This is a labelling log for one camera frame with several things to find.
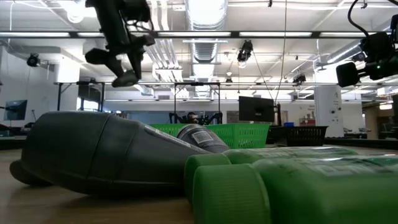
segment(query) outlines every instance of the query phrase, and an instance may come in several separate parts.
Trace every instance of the gray plastic object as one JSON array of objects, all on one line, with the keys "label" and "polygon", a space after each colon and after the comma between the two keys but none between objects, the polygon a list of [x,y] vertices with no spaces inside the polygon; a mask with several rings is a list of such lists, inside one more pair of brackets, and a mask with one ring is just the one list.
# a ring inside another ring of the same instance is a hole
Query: gray plastic object
[{"label": "gray plastic object", "polygon": [[138,121],[86,111],[43,114],[22,150],[22,166],[66,189],[94,195],[183,193],[191,155],[209,152]]},{"label": "gray plastic object", "polygon": [[229,147],[213,131],[199,124],[188,124],[180,129],[177,138],[209,152],[222,153]]},{"label": "gray plastic object", "polygon": [[10,164],[10,173],[19,182],[33,187],[47,187],[52,185],[50,182],[42,180],[25,170],[22,167],[21,160],[14,161]]}]

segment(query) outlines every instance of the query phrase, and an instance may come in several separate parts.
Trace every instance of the black basket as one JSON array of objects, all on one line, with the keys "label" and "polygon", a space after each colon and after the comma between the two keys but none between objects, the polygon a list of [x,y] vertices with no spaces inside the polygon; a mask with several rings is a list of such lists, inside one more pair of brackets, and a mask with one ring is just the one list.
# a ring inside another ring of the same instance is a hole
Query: black basket
[{"label": "black basket", "polygon": [[274,144],[278,146],[322,146],[328,126],[272,128]]}]

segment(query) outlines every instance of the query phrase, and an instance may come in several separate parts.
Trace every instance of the computer monitor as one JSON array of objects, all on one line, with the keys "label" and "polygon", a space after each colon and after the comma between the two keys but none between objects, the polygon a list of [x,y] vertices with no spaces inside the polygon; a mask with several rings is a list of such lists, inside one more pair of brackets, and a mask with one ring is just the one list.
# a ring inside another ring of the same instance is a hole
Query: computer monitor
[{"label": "computer monitor", "polygon": [[25,120],[27,100],[14,100],[6,102],[4,112],[5,121]]},{"label": "computer monitor", "polygon": [[240,96],[239,120],[274,122],[274,100]]}]

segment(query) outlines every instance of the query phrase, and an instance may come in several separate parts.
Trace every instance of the table surface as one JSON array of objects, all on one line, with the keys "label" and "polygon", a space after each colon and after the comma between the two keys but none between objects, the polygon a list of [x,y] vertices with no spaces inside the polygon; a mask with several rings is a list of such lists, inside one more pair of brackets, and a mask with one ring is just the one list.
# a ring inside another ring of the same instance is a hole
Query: table surface
[{"label": "table surface", "polygon": [[[345,147],[360,154],[395,154],[396,151]],[[32,188],[15,180],[9,164],[20,150],[0,151],[1,224],[140,223],[193,224],[185,198],[110,200],[78,194],[60,187]]]}]

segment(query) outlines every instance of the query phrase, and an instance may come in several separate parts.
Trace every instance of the green plastic basket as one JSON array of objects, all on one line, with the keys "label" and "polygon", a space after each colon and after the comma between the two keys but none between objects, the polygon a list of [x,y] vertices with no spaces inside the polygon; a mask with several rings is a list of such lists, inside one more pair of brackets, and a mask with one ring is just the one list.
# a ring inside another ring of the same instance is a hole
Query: green plastic basket
[{"label": "green plastic basket", "polygon": [[185,125],[187,124],[150,124],[150,126],[152,126],[153,128],[159,129],[164,133],[167,133],[174,137],[177,137],[178,131]]},{"label": "green plastic basket", "polygon": [[231,149],[255,149],[266,146],[268,124],[217,124],[208,129],[220,137]]}]

